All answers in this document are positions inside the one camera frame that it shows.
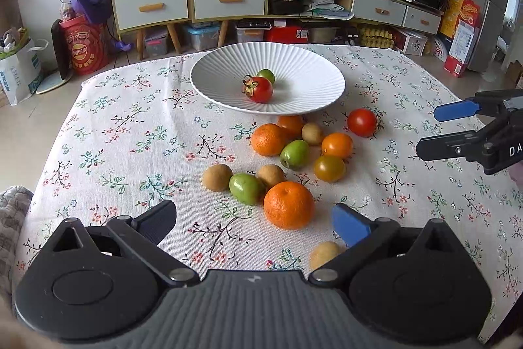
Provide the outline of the brown longan front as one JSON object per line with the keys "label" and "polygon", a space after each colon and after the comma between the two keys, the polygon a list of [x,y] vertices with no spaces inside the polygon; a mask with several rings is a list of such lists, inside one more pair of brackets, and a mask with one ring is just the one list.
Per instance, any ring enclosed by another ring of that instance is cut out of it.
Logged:
{"label": "brown longan front", "polygon": [[309,255],[310,271],[319,269],[321,266],[333,260],[344,251],[344,247],[332,241],[319,244]]}

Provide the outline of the brown longan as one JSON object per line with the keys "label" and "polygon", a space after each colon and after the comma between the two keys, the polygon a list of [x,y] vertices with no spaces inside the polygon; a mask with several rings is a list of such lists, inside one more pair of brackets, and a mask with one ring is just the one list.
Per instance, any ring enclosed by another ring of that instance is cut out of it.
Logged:
{"label": "brown longan", "polygon": [[344,251],[344,247],[332,241],[319,244],[309,255],[310,271],[319,269],[321,266],[333,260]]}
{"label": "brown longan", "polygon": [[316,123],[308,122],[301,129],[301,138],[312,146],[319,146],[325,138],[323,129]]}
{"label": "brown longan", "polygon": [[222,192],[229,188],[232,171],[227,165],[216,164],[210,166],[202,174],[202,183],[206,189]]}
{"label": "brown longan", "polygon": [[262,166],[256,176],[267,189],[285,181],[284,171],[274,164]]}

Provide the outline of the yellow-green tomato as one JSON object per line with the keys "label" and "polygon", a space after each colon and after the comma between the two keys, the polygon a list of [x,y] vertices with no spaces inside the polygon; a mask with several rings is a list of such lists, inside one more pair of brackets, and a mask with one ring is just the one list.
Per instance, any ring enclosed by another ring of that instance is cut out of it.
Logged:
{"label": "yellow-green tomato", "polygon": [[346,164],[338,157],[320,156],[315,160],[314,174],[321,181],[334,183],[345,176]]}

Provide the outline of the large orange mandarin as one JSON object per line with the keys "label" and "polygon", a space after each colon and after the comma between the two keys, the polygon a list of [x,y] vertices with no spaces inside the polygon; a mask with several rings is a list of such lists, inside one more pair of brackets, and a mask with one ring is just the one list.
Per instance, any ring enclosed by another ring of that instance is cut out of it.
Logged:
{"label": "large orange mandarin", "polygon": [[302,229],[315,215],[315,199],[300,183],[281,182],[263,200],[266,219],[279,229]]}

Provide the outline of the orange tomato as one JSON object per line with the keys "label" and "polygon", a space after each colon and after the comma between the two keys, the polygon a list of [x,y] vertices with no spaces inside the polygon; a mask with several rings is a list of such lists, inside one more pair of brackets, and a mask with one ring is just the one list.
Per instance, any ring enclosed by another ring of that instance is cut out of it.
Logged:
{"label": "orange tomato", "polygon": [[333,156],[340,159],[349,159],[354,151],[353,139],[344,133],[327,135],[321,144],[324,156]]}

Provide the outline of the red cherry tomato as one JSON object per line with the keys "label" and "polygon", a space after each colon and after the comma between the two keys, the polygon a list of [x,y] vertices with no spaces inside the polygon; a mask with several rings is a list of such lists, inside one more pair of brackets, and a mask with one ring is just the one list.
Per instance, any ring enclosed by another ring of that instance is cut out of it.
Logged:
{"label": "red cherry tomato", "polygon": [[375,114],[365,108],[352,110],[346,122],[348,129],[353,134],[361,137],[373,136],[378,126],[378,120]]}

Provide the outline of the green jujube fruit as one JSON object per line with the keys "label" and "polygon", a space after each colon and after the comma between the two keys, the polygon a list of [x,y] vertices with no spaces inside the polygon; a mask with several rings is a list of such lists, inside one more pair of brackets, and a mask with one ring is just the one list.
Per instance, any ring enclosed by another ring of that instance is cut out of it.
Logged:
{"label": "green jujube fruit", "polygon": [[309,144],[304,140],[295,140],[281,151],[280,162],[285,168],[298,170],[309,163],[309,156]]}

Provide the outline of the green jujube front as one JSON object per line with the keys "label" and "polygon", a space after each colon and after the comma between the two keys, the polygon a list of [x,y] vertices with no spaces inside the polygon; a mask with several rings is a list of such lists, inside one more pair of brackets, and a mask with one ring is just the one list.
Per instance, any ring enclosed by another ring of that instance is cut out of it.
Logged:
{"label": "green jujube front", "polygon": [[256,176],[239,173],[229,179],[229,192],[242,204],[257,205],[265,194],[265,187]]}

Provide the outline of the red tomato with stem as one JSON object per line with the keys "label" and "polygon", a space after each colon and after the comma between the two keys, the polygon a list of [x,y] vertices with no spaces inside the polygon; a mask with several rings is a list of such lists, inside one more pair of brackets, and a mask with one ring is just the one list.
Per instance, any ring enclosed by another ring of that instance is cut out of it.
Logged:
{"label": "red tomato with stem", "polygon": [[273,86],[270,80],[261,76],[247,76],[242,80],[242,92],[257,104],[266,104],[272,98]]}

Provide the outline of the small green fruit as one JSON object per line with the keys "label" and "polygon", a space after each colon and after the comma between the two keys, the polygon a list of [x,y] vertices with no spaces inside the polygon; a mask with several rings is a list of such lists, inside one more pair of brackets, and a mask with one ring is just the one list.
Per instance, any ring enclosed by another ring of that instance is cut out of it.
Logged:
{"label": "small green fruit", "polygon": [[270,71],[269,69],[262,69],[258,74],[257,74],[258,77],[263,77],[267,80],[270,81],[271,84],[274,84],[275,83],[275,75],[273,74],[272,71]]}

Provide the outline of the grey knitted cushion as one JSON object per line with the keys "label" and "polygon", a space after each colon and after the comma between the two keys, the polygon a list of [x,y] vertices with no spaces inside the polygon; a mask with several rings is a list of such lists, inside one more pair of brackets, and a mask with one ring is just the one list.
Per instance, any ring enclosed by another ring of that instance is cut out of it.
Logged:
{"label": "grey knitted cushion", "polygon": [[11,302],[11,278],[16,248],[33,193],[23,186],[11,186],[0,195],[1,296]]}

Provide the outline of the white ribbed plate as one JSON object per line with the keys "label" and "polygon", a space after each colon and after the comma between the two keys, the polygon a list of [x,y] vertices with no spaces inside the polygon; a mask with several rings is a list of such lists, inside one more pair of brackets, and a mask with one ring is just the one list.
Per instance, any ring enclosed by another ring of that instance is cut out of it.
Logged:
{"label": "white ribbed plate", "polygon": [[242,113],[300,115],[324,109],[346,89],[342,72],[300,46],[253,42],[208,52],[192,66],[193,89]]}

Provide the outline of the red storage box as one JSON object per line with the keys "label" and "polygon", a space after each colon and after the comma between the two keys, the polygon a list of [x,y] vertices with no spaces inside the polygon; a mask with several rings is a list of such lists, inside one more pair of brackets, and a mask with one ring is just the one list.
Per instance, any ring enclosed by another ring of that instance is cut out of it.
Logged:
{"label": "red storage box", "polygon": [[278,44],[306,44],[309,30],[301,26],[273,26],[264,33],[264,40]]}

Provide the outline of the red snack bucket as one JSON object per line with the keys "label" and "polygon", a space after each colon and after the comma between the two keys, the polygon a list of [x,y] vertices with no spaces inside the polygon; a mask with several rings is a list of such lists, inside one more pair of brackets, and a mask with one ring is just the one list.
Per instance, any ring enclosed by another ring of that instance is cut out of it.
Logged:
{"label": "red snack bucket", "polygon": [[109,63],[102,25],[90,23],[84,15],[61,21],[59,25],[77,74],[93,74]]}

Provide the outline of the white paper bag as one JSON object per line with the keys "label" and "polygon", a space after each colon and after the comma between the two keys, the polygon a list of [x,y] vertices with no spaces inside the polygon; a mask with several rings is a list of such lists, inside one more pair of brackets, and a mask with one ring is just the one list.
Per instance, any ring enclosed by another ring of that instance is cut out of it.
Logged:
{"label": "white paper bag", "polygon": [[1,38],[1,86],[11,106],[35,94],[43,79],[39,53],[49,47],[45,39],[34,41],[24,27],[7,30]]}

